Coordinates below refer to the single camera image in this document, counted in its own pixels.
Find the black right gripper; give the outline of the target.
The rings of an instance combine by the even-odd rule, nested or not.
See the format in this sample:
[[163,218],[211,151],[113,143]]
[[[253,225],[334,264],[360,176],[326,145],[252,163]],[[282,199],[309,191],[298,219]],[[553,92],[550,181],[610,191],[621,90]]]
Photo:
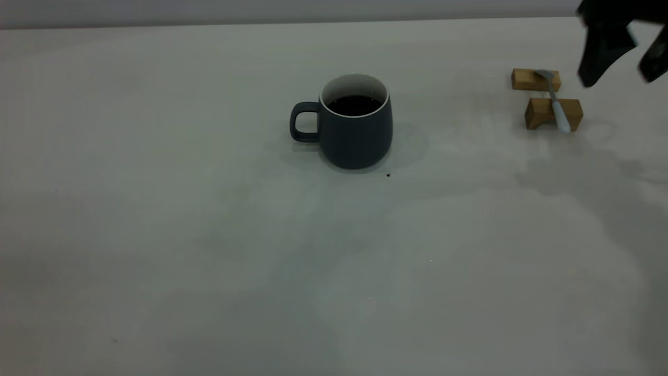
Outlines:
[[[667,24],[667,1],[582,1],[576,14],[587,26],[578,77],[585,88],[591,88],[616,60],[637,47],[628,24]],[[667,25],[641,58],[638,69],[647,83],[667,71]]]

